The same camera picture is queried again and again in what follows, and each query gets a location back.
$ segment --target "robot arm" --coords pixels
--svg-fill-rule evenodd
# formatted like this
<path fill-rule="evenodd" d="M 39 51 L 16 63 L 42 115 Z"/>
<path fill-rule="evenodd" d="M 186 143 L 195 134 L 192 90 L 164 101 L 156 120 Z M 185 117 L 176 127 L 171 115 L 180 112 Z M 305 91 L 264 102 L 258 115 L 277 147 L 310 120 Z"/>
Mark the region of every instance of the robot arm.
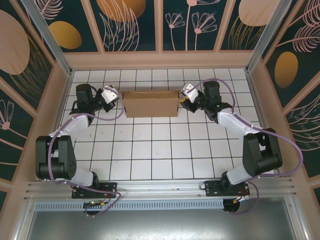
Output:
<path fill-rule="evenodd" d="M 242 164 L 224 172 L 221 176 L 221 184 L 227 192 L 234 185 L 281 167 L 282 157 L 278 139 L 270 134 L 253 129 L 253 124 L 243 117 L 239 115 L 235 117 L 232 106 L 222 102 L 219 87 L 217 81 L 205 82 L 203 84 L 204 93 L 202 93 L 196 89 L 190 91 L 193 86 L 186 83 L 181 90 L 185 96 L 181 105 L 193 113 L 198 109 L 204 110 L 211 121 L 226 127 L 242 140 Z"/>
<path fill-rule="evenodd" d="M 117 92 L 112 86 L 107 88 Z M 77 100 L 73 103 L 69 119 L 81 113 L 95 115 L 96 111 L 104 109 L 109 112 L 116 104 L 118 96 L 107 89 L 98 89 L 89 84 L 76 86 Z M 93 121 L 93 117 L 81 115 L 65 126 L 63 130 L 57 129 L 48 136 L 39 136 L 36 140 L 36 175 L 39 179 L 50 179 L 48 168 L 48 150 L 52 137 L 60 132 L 52 147 L 51 166 L 53 176 L 56 180 L 68 180 L 69 182 L 99 188 L 99 179 L 94 172 L 90 172 L 77 167 L 73 142 L 82 131 L 88 128 Z"/>

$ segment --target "flower illustration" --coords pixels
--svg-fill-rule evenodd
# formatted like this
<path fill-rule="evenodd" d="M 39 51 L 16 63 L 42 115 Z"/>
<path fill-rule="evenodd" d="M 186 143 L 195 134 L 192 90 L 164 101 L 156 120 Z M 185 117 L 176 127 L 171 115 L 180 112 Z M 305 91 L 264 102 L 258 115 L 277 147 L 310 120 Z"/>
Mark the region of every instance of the flower illustration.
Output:
<path fill-rule="evenodd" d="M 198 34 L 210 33 L 217 30 L 215 13 L 203 13 L 199 18 L 199 12 L 192 14 L 192 24 L 195 32 L 194 50 L 197 50 Z"/>
<path fill-rule="evenodd" d="M 181 16 L 181 13 L 173 13 L 172 16 L 170 13 L 167 13 L 165 15 L 165 19 L 166 19 L 166 22 L 168 23 L 169 28 L 170 28 L 172 46 L 173 46 L 173 50 L 175 51 L 176 48 L 175 48 L 175 44 L 174 44 L 174 37 L 172 34 L 172 29 L 180 28 L 180 27 L 184 26 L 186 23 L 185 23 L 185 21 L 183 21 L 183 17 Z"/>
<path fill-rule="evenodd" d="M 14 104 L 8 101 L 7 106 L 3 99 L 0 100 L 0 127 L 3 130 L 8 130 L 10 128 L 10 121 L 12 115 L 14 114 Z"/>
<path fill-rule="evenodd" d="M 187 4 L 191 7 L 196 5 L 209 5 L 216 4 L 220 2 L 220 0 L 186 0 Z"/>

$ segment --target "black mounting plate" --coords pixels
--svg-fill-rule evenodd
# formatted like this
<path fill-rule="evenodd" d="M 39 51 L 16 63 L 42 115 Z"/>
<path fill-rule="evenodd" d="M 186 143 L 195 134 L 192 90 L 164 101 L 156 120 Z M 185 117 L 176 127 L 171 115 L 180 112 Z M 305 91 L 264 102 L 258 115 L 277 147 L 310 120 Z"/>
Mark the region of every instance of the black mounting plate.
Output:
<path fill-rule="evenodd" d="M 223 189 L 223 186 L 222 186 L 220 180 L 205 181 L 204 182 L 204 190 L 205 190 L 205 194 L 207 197 L 241 196 L 243 194 L 242 190 L 247 195 L 250 195 L 248 184 L 245 182 L 241 182 L 239 184 L 230 186 L 230 188 L 226 192 Z"/>
<path fill-rule="evenodd" d="M 72 187 L 72 199 L 105 199 L 106 196 L 104 193 L 93 192 L 89 190 L 82 189 L 80 187 Z M 106 192 L 116 192 L 117 183 L 116 182 L 100 182 L 99 188 L 100 191 Z M 116 194 L 108 194 L 111 199 L 116 198 Z"/>

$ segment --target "cardboard box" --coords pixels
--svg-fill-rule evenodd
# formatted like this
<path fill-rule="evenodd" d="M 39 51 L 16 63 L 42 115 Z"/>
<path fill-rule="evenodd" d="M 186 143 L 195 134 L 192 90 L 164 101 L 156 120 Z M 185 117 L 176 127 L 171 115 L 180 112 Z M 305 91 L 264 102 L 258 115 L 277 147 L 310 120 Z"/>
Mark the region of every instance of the cardboard box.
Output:
<path fill-rule="evenodd" d="M 123 102 L 127 118 L 177 117 L 178 91 L 125 91 Z"/>

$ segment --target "ventilated metal strip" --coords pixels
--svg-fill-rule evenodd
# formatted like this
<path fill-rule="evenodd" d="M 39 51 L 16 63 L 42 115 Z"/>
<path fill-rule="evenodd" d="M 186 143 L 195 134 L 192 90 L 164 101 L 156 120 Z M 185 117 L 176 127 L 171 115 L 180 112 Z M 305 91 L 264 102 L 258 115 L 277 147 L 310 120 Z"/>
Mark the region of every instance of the ventilated metal strip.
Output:
<path fill-rule="evenodd" d="M 59 211 L 83 211 L 84 201 L 65 202 L 37 202 L 36 212 L 59 212 Z M 104 210 L 109 205 L 97 205 L 90 207 L 88 211 Z M 140 200 L 117 202 L 110 211 L 141 211 L 141 210 L 185 210 L 185 209 L 223 209 L 223 199 L 202 200 Z"/>

